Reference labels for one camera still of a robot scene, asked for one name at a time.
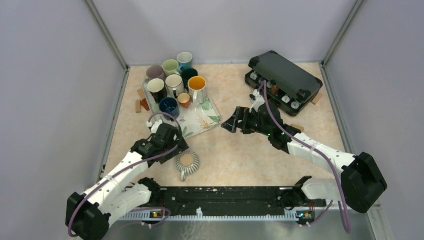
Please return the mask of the striped grey white mug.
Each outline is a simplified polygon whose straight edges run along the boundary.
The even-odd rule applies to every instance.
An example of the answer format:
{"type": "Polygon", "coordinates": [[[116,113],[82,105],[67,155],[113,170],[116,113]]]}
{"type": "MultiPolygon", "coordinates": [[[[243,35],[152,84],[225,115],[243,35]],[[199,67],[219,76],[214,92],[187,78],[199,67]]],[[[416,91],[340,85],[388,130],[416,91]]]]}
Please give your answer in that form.
{"type": "Polygon", "coordinates": [[[200,157],[195,152],[184,151],[176,157],[175,166],[179,172],[179,180],[184,182],[188,176],[200,169],[200,157]]]}

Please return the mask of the navy blue mug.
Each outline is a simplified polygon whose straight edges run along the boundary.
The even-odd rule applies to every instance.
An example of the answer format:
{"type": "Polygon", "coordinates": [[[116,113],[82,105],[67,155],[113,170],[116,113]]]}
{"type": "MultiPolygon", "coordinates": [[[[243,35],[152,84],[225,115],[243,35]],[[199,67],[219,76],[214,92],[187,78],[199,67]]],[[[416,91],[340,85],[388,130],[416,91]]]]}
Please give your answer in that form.
{"type": "Polygon", "coordinates": [[[166,97],[159,103],[159,110],[177,119],[180,116],[179,103],[175,98],[166,97]]]}

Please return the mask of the small orange mug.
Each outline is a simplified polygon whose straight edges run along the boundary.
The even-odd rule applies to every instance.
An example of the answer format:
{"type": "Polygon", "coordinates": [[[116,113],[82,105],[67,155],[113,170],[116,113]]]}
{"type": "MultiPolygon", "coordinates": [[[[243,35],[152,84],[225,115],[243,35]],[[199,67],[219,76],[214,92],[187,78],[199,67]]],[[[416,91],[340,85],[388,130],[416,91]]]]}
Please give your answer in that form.
{"type": "Polygon", "coordinates": [[[190,104],[191,104],[191,96],[188,93],[181,93],[178,97],[177,97],[177,101],[178,103],[188,109],[190,104]]]}

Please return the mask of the clear floral glass jar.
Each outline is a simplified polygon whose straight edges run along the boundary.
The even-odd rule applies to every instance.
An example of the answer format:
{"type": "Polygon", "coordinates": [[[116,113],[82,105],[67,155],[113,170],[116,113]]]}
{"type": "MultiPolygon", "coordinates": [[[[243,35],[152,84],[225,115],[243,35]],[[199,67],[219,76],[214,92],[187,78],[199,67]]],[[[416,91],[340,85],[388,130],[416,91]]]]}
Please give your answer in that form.
{"type": "Polygon", "coordinates": [[[193,104],[196,107],[200,107],[203,102],[207,99],[207,82],[201,76],[192,77],[188,81],[188,91],[193,104]]]}

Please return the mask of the black mug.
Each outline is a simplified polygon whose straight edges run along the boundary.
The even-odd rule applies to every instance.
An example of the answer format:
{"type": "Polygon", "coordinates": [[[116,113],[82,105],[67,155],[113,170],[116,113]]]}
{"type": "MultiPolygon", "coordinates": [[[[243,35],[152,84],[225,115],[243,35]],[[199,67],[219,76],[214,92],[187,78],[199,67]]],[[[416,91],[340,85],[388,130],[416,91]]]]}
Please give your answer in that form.
{"type": "Polygon", "coordinates": [[[147,90],[153,96],[157,104],[168,96],[165,82],[160,78],[150,80],[147,84],[147,90]]]}

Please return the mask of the white ribbed mug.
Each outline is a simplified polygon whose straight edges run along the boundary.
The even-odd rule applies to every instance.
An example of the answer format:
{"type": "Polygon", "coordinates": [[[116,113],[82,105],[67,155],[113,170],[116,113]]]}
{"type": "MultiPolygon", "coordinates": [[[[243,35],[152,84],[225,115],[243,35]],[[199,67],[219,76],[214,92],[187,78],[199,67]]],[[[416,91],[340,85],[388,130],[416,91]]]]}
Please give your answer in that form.
{"type": "Polygon", "coordinates": [[[183,79],[180,75],[172,74],[165,79],[165,86],[169,95],[177,99],[180,94],[186,92],[183,79]]]}

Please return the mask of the dark green mug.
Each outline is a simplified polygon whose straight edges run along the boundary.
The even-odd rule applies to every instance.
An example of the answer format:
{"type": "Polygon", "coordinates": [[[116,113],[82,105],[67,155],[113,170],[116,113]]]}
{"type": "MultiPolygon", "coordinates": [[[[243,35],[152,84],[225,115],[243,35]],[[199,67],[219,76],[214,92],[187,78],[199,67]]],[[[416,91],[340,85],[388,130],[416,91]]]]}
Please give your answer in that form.
{"type": "Polygon", "coordinates": [[[189,89],[189,87],[188,87],[189,80],[193,77],[197,77],[198,75],[199,75],[198,71],[194,68],[186,69],[181,73],[181,77],[182,77],[184,87],[187,90],[189,89]]]}

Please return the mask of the lilac purple mug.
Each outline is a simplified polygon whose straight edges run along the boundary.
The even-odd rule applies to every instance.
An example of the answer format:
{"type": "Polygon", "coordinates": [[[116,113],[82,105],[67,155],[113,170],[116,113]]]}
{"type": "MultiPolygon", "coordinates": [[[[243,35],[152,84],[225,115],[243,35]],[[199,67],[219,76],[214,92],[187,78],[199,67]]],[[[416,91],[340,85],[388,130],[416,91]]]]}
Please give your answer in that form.
{"type": "Polygon", "coordinates": [[[146,76],[148,80],[161,79],[164,81],[166,79],[165,71],[160,65],[153,65],[149,67],[146,71],[146,76]]]}

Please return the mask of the light green mug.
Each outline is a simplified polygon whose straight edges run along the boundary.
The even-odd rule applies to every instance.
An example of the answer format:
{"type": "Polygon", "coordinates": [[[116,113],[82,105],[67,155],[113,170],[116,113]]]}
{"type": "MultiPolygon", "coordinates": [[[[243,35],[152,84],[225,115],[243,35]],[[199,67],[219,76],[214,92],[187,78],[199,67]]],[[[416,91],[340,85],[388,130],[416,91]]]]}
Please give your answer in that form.
{"type": "Polygon", "coordinates": [[[175,59],[166,60],[162,64],[162,68],[164,70],[165,76],[168,77],[170,75],[181,75],[179,72],[179,62],[175,59]]]}

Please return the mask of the light blue mug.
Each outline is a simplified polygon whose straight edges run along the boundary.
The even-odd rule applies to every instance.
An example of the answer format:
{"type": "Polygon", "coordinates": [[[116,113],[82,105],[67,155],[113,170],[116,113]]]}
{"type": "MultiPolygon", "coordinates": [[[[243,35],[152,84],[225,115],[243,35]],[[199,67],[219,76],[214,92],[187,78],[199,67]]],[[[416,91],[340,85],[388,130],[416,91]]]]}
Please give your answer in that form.
{"type": "Polygon", "coordinates": [[[182,52],[178,54],[176,60],[179,64],[177,68],[179,72],[183,72],[193,67],[193,55],[190,52],[182,52]]]}

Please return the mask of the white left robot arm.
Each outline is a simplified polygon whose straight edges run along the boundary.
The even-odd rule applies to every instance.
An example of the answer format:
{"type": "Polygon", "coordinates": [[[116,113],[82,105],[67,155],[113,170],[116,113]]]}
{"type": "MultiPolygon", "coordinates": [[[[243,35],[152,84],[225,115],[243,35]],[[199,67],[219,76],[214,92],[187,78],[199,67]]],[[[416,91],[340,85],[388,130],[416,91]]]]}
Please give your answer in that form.
{"type": "Polygon", "coordinates": [[[149,123],[151,135],[135,142],[123,160],[98,183],[67,200],[65,224],[70,237],[101,240],[110,227],[133,209],[160,202],[159,187],[152,181],[126,187],[154,163],[164,164],[189,149],[179,125],[149,123]]]}

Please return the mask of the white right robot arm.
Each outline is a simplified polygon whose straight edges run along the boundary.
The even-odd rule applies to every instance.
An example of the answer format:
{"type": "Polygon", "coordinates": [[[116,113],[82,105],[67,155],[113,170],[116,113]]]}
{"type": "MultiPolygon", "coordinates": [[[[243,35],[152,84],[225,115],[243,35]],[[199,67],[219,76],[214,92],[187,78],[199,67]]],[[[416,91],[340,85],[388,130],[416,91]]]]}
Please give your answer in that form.
{"type": "Polygon", "coordinates": [[[312,200],[333,200],[346,203],[358,213],[366,213],[388,189],[374,158],[362,152],[358,155],[328,147],[300,129],[285,124],[273,104],[257,109],[238,106],[221,127],[234,134],[262,134],[277,150],[307,160],[334,175],[333,179],[307,177],[293,192],[299,206],[312,200]]]}

